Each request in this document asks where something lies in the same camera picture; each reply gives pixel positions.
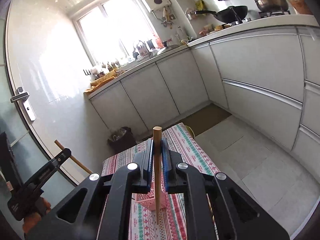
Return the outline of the person's left hand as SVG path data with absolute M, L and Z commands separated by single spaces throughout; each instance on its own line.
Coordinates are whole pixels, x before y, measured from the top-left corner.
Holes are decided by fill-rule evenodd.
M 46 214 L 51 211 L 51 204 L 45 198 L 41 197 L 44 206 L 46 207 Z M 22 229 L 27 235 L 28 232 L 41 220 L 41 215 L 37 212 L 30 214 L 23 220 Z

